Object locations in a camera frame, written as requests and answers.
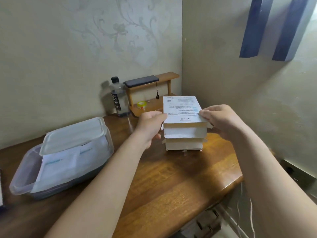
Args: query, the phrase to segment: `plastic bottle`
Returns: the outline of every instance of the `plastic bottle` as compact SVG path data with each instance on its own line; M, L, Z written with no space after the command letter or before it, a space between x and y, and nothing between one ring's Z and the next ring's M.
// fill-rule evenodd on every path
M114 106L117 110L117 114L119 117L128 116L130 114L130 108L128 96L125 91L125 85L119 82L118 77L112 77L111 81L111 95L113 98Z

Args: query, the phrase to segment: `dark phone case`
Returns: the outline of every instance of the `dark phone case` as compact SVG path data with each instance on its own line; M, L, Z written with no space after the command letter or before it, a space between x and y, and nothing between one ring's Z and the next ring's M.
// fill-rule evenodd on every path
M151 76L147 76L147 77L143 77L143 78L136 78L136 79L132 79L129 81L125 81L124 84L128 87L128 88L133 88L133 87L137 87L140 85L144 85L144 84L148 84L148 83L152 83L152 82L157 82L159 81L159 78L151 75Z

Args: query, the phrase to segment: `white cable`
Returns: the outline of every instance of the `white cable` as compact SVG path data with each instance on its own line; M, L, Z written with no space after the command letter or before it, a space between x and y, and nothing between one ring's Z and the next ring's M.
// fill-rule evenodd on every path
M253 206L252 206L252 201L251 201L251 198L250 198L250 222L251 222L251 228L252 228L252 231L253 231L253 238L256 238L256 232L254 231L254 227L253 227L253 218L252 218L252 213L253 213Z
M243 185L242 185L242 183L241 183L241 192L240 192L240 197L239 197L239 200L238 200L238 202L237 202L237 210L238 210L238 215L239 215L239 217L238 217L238 221L237 221L237 232L238 232L238 234L239 234L239 237L240 237L240 238L242 238L242 237L241 237L241 234L240 234L240 229L239 229L239 222L240 222L240 210L239 210L239 203L240 203L240 200L241 200L241 198L242 198L242 194L243 194Z

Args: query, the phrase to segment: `wooden desk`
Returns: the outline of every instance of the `wooden desk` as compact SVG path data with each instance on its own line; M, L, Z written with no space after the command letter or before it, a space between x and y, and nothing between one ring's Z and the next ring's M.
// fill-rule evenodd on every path
M107 116L105 122L118 149L137 118ZM208 134L207 139L202 152L189 151L186 156L181 151L166 151L162 140L152 143L141 157L113 237L167 237L242 181L231 143L216 134ZM87 181L40 201L12 195L9 184L23 155L42 140L0 150L2 191L8 207L0 214L0 237L43 237L89 184Z

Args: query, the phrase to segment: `small wooden rack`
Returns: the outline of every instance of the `small wooden rack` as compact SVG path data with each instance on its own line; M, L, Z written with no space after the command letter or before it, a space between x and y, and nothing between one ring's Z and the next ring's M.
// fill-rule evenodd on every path
M159 99L153 98L153 99L147 100L146 101L147 105L146 105L145 109L140 109L140 108L138 108L137 104L133 103L132 93L134 91L151 87L153 85L156 85L156 83L157 84L167 83L167 95L165 95L165 96L176 96L175 94L173 94L171 92L171 80L174 78L179 78L178 74L173 73L173 72L169 72L169 73L159 74L159 75L155 75L155 76L159 78L159 81L126 89L126 92L128 94L128 98L129 98L130 109L131 109L132 113L134 114L134 116L136 116L136 117L139 117L143 112L147 112L147 111L162 111L163 110L163 96L160 96Z

